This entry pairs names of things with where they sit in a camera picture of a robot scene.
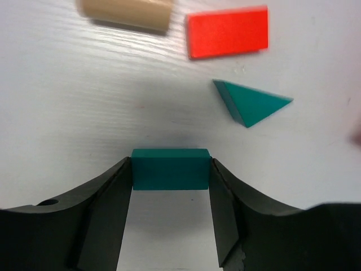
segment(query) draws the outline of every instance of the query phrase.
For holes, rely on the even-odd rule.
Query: cylinder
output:
[[[80,12],[102,21],[166,32],[173,0],[78,0]]]

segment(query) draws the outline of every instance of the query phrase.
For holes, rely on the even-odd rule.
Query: red block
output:
[[[190,59],[250,53],[268,48],[268,8],[187,15]]]

